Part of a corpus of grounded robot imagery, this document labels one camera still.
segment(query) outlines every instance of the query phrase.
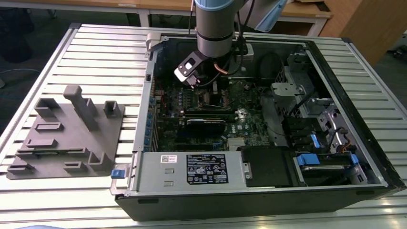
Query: black cable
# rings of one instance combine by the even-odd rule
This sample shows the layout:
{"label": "black cable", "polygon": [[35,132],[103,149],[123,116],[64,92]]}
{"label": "black cable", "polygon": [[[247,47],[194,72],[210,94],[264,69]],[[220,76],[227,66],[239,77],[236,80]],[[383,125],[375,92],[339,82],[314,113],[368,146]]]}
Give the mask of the black cable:
{"label": "black cable", "polygon": [[307,102],[308,99],[311,99],[311,96],[315,94],[316,89],[314,89],[302,99],[302,101],[292,107],[291,111],[288,112],[288,116],[295,112],[295,110]]}
{"label": "black cable", "polygon": [[344,129],[344,128],[343,128],[342,126],[339,126],[339,127],[335,129],[334,133],[332,133],[332,136],[331,136],[328,145],[326,146],[326,154],[330,153],[331,145],[332,145],[332,142],[334,142],[334,139],[335,139],[335,135],[336,135],[338,131],[342,130],[342,129]]}
{"label": "black cable", "polygon": [[262,79],[262,64],[263,64],[263,61],[264,61],[264,58],[270,55],[274,55],[279,58],[280,60],[280,64],[282,64],[282,70],[283,70],[283,75],[284,75],[284,61],[280,57],[280,55],[275,52],[275,51],[268,51],[267,53],[264,53],[263,55],[260,55],[258,61],[255,62],[255,77],[258,78],[258,80]]}
{"label": "black cable", "polygon": [[278,133],[271,127],[270,127],[270,125],[266,123],[266,126],[270,128],[270,130],[275,133],[275,134],[278,134],[278,135],[280,135],[280,136],[284,136],[284,137],[287,137],[286,135],[283,135],[283,134],[280,134],[280,133]]}
{"label": "black cable", "polygon": [[243,31],[244,31],[244,29],[246,29],[246,27],[247,27],[247,23],[248,23],[250,17],[251,17],[252,12],[254,12],[254,7],[255,7],[255,0],[252,0],[252,5],[250,6],[247,18],[246,18],[246,21],[244,21]]}
{"label": "black cable", "polygon": [[240,22],[240,13],[238,11],[238,31],[239,31],[239,37],[238,37],[238,40],[236,40],[236,46],[231,52],[231,56],[230,58],[232,57],[232,54],[239,46],[239,49],[240,49],[240,62],[239,62],[239,65],[236,67],[236,69],[232,71],[232,72],[228,72],[227,75],[234,75],[239,72],[239,70],[242,69],[242,65],[243,65],[243,56],[244,56],[244,53],[243,53],[243,45],[244,45],[244,39],[243,39],[243,29],[242,29],[242,22]]}
{"label": "black cable", "polygon": [[191,35],[191,20],[192,20],[192,14],[194,14],[194,11],[192,11],[192,9],[191,9],[190,20],[188,20],[188,35]]}

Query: warning label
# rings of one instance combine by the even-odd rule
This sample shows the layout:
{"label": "warning label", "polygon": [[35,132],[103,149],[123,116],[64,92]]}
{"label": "warning label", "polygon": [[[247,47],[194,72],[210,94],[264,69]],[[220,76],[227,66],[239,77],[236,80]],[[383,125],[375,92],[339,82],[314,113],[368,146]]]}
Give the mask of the warning label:
{"label": "warning label", "polygon": [[191,185],[227,184],[230,181],[224,154],[187,155],[187,182]]}

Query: blue latch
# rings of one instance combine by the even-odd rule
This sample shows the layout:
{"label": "blue latch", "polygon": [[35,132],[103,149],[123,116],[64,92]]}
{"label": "blue latch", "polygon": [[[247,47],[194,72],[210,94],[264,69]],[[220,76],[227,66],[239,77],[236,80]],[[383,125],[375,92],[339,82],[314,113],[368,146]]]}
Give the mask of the blue latch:
{"label": "blue latch", "polygon": [[316,135],[311,135],[311,139],[312,139],[312,141],[314,141],[315,148],[320,148],[320,144],[319,144]]}
{"label": "blue latch", "polygon": [[123,169],[114,169],[110,177],[112,179],[124,179],[126,178],[126,170],[123,170]]}
{"label": "blue latch", "polygon": [[351,160],[352,160],[354,165],[359,163],[359,159],[355,154],[351,154]]}
{"label": "blue latch", "polygon": [[298,156],[299,166],[319,165],[316,154],[302,154]]}

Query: metal slat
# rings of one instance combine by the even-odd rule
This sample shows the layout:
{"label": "metal slat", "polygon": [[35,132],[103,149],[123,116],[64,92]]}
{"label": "metal slat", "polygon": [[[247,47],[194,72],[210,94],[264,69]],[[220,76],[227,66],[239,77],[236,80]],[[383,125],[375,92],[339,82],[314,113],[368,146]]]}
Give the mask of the metal slat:
{"label": "metal slat", "polygon": [[375,81],[370,77],[356,77],[356,76],[338,76],[340,83],[348,84],[375,84]]}
{"label": "metal slat", "polygon": [[359,63],[355,57],[344,57],[344,56],[326,56],[326,61],[330,62],[339,62],[339,63]]}
{"label": "metal slat", "polygon": [[102,39],[102,40],[123,40],[123,41],[140,41],[140,42],[144,42],[147,36],[144,36],[144,35],[99,34],[99,33],[79,32],[75,35],[75,38]]}
{"label": "metal slat", "polygon": [[[42,94],[42,98],[54,98],[59,104],[70,104],[71,101],[62,94]],[[104,104],[106,101],[114,100],[124,105],[140,105],[142,96],[127,95],[92,95],[88,96],[95,104]]]}
{"label": "metal slat", "polygon": [[351,51],[334,51],[334,50],[320,50],[320,53],[323,54],[324,58],[330,57],[355,57]]}
{"label": "metal slat", "polygon": [[382,89],[376,85],[371,84],[342,83],[342,87],[346,92],[382,92]]}
{"label": "metal slat", "polygon": [[[17,136],[15,137],[15,141],[24,141],[28,136],[29,130],[23,129],[20,130]],[[136,130],[122,130],[119,141],[134,141],[135,139]]]}
{"label": "metal slat", "polygon": [[354,101],[356,109],[364,110],[394,110],[394,104],[388,101]]}
{"label": "metal slat", "polygon": [[115,41],[99,39],[75,38],[71,44],[76,45],[98,45],[98,46],[118,46],[118,47],[144,47],[146,41]]}
{"label": "metal slat", "polygon": [[407,157],[407,141],[379,141],[379,144],[386,153],[406,152]]}
{"label": "metal slat", "polygon": [[[51,84],[44,88],[43,93],[47,94],[62,94],[67,85]],[[82,94],[103,94],[103,95],[142,95],[142,86],[91,86],[82,85]]]}
{"label": "metal slat", "polygon": [[388,130],[395,130],[395,129],[403,129],[407,130],[407,123],[400,123],[400,124],[367,124],[368,128],[371,130],[380,130],[380,129],[388,129]]}
{"label": "metal slat", "polygon": [[[80,219],[82,228],[124,228],[124,227],[140,227],[140,228],[180,228],[190,229],[199,227],[203,229],[212,228],[234,228],[247,229],[259,228],[263,229],[315,229],[327,228],[343,229],[354,228],[355,223],[362,223],[366,228],[402,228],[400,225],[407,223],[407,219],[403,215],[407,213],[404,208],[368,208],[368,209],[342,209],[335,213],[318,213],[318,214],[299,214],[294,216],[272,216],[270,217],[244,217],[236,219],[206,219],[206,220],[186,220],[186,221],[155,221],[155,222],[135,222],[130,218],[107,218],[107,219]],[[54,227],[79,228],[79,222],[74,220],[51,221],[47,225]],[[11,229],[31,226],[32,223],[19,222],[12,224]]]}
{"label": "metal slat", "polygon": [[70,52],[108,52],[108,53],[139,53],[144,54],[146,47],[111,47],[98,45],[71,45],[68,47]]}
{"label": "metal slat", "polygon": [[[36,117],[28,117],[28,119],[23,125],[23,128],[31,128],[35,120],[36,120]],[[138,118],[124,118],[123,123],[122,123],[122,128],[135,128],[136,120],[138,120]]]}
{"label": "metal slat", "polygon": [[79,60],[112,60],[112,61],[148,61],[144,54],[123,54],[123,53],[95,53],[92,52],[66,52],[66,59]]}
{"label": "metal slat", "polygon": [[370,110],[358,110],[360,116],[363,119],[383,119],[383,120],[394,120],[394,119],[403,119],[403,116],[400,112],[398,111],[388,111],[388,110],[378,110],[378,111],[370,111]]}
{"label": "metal slat", "polygon": [[8,210],[24,210],[27,209],[27,203],[29,203],[31,210],[118,206],[115,198],[106,198],[108,196],[111,196],[111,193],[107,189],[68,191],[64,192],[63,198],[60,192],[29,192],[29,195],[27,193],[3,193],[0,203],[1,208]]}
{"label": "metal slat", "polygon": [[99,75],[99,76],[146,76],[146,69],[120,69],[116,68],[76,68],[58,67],[54,74],[59,75]]}
{"label": "metal slat", "polygon": [[407,131],[406,130],[372,130],[371,131],[375,139],[380,140],[406,140],[407,141]]}
{"label": "metal slat", "polygon": [[[124,116],[136,117],[139,115],[139,112],[140,112],[139,106],[126,106]],[[32,110],[29,115],[39,115],[39,114],[35,110]]]}
{"label": "metal slat", "polygon": [[332,69],[350,69],[350,70],[363,70],[363,66],[359,63],[338,63],[328,62],[328,65]]}
{"label": "metal slat", "polygon": [[83,76],[83,75],[52,75],[50,76],[48,83],[58,84],[79,84],[79,85],[144,85],[144,77],[111,77],[103,76]]}
{"label": "metal slat", "polygon": [[350,51],[348,47],[344,46],[344,45],[318,44],[316,46],[318,46],[318,48],[322,51],[326,51],[326,50],[331,50],[331,51]]}
{"label": "metal slat", "polygon": [[140,69],[144,68],[146,69],[147,62],[62,59],[58,66],[64,66],[64,67],[100,67],[100,68],[140,68]]}
{"label": "metal slat", "polygon": [[352,101],[388,101],[387,96],[382,92],[347,92],[347,94]]}
{"label": "metal slat", "polygon": [[[115,158],[115,164],[119,165],[119,164],[128,164],[132,162],[132,158],[131,158],[131,153],[130,153],[130,157],[116,157]],[[15,160],[15,157],[13,158],[5,158],[3,161],[1,161],[1,165],[3,166],[9,166],[12,163],[13,163],[13,160]]]}
{"label": "metal slat", "polygon": [[335,73],[335,76],[362,76],[362,77],[370,77],[367,71],[332,69],[332,72]]}
{"label": "metal slat", "polygon": [[[21,148],[23,143],[13,143],[12,146],[8,149],[7,156],[15,156],[17,150]],[[118,152],[116,155],[119,156],[131,156],[132,155],[132,150],[134,150],[134,143],[118,143]]]}

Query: cable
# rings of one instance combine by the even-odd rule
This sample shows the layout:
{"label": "cable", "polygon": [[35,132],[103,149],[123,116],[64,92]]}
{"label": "cable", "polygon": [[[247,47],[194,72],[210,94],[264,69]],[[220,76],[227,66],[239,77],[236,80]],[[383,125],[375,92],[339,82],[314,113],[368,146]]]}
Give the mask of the cable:
{"label": "cable", "polygon": [[12,72],[12,71],[34,71],[36,73],[42,73],[39,70],[35,70],[35,69],[31,69],[31,68],[15,68],[15,69],[9,69],[9,70],[5,70],[5,71],[0,72],[0,74],[8,73],[8,72]]}
{"label": "cable", "polygon": [[292,107],[291,111],[288,112],[288,116],[295,112],[295,110],[307,102],[307,100],[311,98],[311,96],[315,94],[316,89],[314,89],[302,99],[302,101]]}
{"label": "cable", "polygon": [[346,136],[346,134],[343,135],[343,138],[346,139],[347,143],[344,144],[343,147],[340,147],[339,152],[342,152],[342,153],[344,153],[346,148],[350,147],[350,145],[351,145],[351,140],[350,140],[350,138]]}
{"label": "cable", "polygon": [[246,18],[246,21],[244,21],[243,31],[244,31],[244,29],[247,27],[247,23],[248,23],[250,17],[251,17],[252,12],[254,12],[254,7],[255,7],[255,0],[252,0],[252,5],[250,6],[247,18]]}
{"label": "cable", "polygon": [[327,145],[327,147],[326,147],[326,154],[330,153],[331,145],[332,145],[332,142],[334,142],[334,139],[335,139],[335,135],[336,135],[338,131],[342,130],[342,129],[344,129],[342,126],[338,127],[338,128],[335,129],[334,133],[332,133],[331,139],[330,139],[330,141],[328,141],[328,145]]}
{"label": "cable", "polygon": [[282,72],[283,75],[286,75],[286,71],[284,71],[284,61],[283,61],[280,55],[279,55],[275,51],[268,51],[267,53],[264,53],[263,55],[260,55],[258,61],[255,62],[255,77],[256,77],[258,79],[262,79],[262,71],[260,71],[260,69],[262,69],[262,64],[263,64],[264,58],[266,58],[267,56],[276,56],[276,58],[279,58],[280,64],[282,64],[280,72]]}
{"label": "cable", "polygon": [[191,0],[191,13],[190,13],[190,20],[188,20],[188,35],[191,35],[191,20],[192,20],[192,14],[194,14],[194,5],[195,5],[195,1]]}
{"label": "cable", "polygon": [[280,135],[280,136],[287,137],[286,135],[278,133],[278,132],[270,127],[268,123],[266,123],[266,126],[270,128],[271,132],[274,132],[276,135]]}

